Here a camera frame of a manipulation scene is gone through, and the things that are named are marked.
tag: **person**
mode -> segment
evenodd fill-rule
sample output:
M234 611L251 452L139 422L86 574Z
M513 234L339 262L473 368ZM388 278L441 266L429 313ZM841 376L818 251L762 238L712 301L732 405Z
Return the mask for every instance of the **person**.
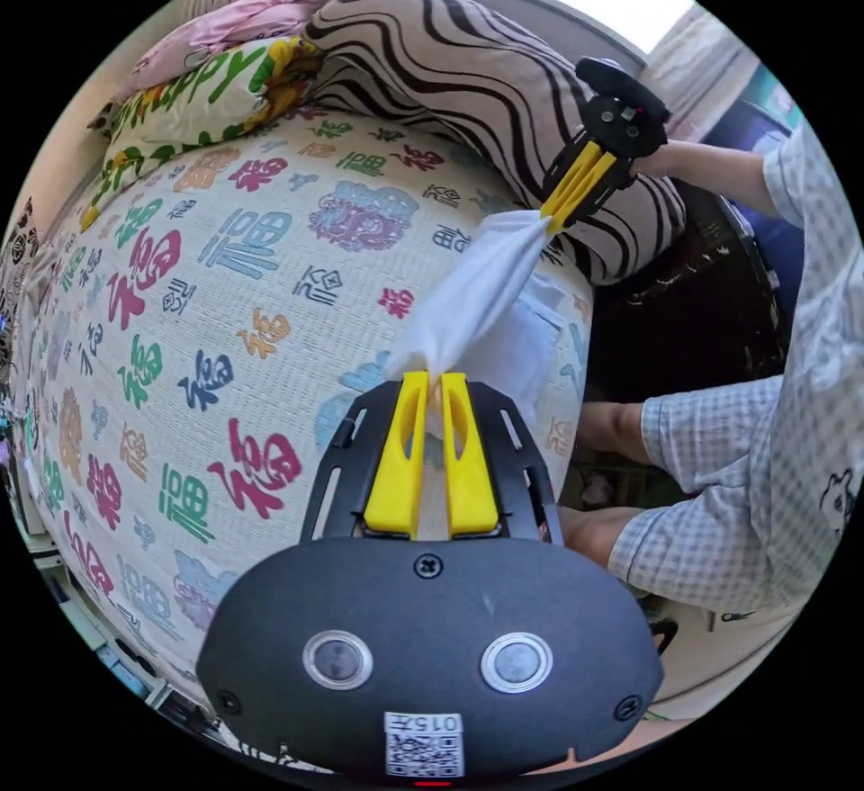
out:
M781 376L586 403L576 445L666 471L674 506L560 508L567 546L627 584L714 611L809 598L864 473L864 251L808 125L768 155L670 142L634 164L804 231L805 267Z

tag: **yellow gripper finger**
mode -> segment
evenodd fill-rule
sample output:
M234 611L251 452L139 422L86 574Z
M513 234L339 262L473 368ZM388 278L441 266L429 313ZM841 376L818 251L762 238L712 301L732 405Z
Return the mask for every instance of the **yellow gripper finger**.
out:
M428 372L405 374L364 511L366 526L376 533L417 538L428 392Z
M549 199L540 207L540 214L552 219L546 228L547 233L554 235L564 229L564 222L570 218L573 210L616 160L611 152L604 153L593 140L585 145Z
M441 376L444 407L444 469L450 538L489 533L498 525L498 507L464 374ZM456 437L462 452L456 452Z

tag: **zebra print pillow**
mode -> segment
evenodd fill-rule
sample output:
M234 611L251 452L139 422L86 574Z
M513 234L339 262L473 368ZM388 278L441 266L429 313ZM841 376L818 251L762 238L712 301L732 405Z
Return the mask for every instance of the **zebra print pillow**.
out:
M327 54L316 103L460 140L531 207L590 94L571 62L472 0L331 0L304 37ZM684 219L669 180L640 176L558 245L594 284L615 283L668 247Z

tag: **patterned bedsheet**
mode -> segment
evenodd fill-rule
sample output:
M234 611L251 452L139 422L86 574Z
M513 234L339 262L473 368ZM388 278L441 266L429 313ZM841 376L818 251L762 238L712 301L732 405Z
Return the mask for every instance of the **patterned bedsheet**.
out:
M25 370L37 505L105 615L189 697L205 704L194 663L221 597L296 542L348 405L483 215L510 208L466 148L307 108L172 160L83 235L69 219ZM554 252L538 271L567 297L533 428L560 492L591 293ZM433 441L428 535L446 518Z

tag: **pillow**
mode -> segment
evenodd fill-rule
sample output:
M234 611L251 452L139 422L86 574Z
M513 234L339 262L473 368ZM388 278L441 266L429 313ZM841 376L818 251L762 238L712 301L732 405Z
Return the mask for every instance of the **pillow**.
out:
M114 98L88 128L103 129L136 92L195 71L224 50L247 41L297 35L323 0L238 0L171 31L135 63Z
M434 118L532 208L543 201L555 157L580 129L579 105L590 95L570 61L472 0L331 0L304 35L326 53L316 103L341 99L340 106L390 121L407 117L407 124ZM344 66L355 73L340 74ZM671 181L642 176L562 238L594 284L614 283L657 257L684 220Z
M296 106L319 67L317 50L298 37L251 41L172 83L134 95L112 126L81 230L109 201L170 158L234 140Z

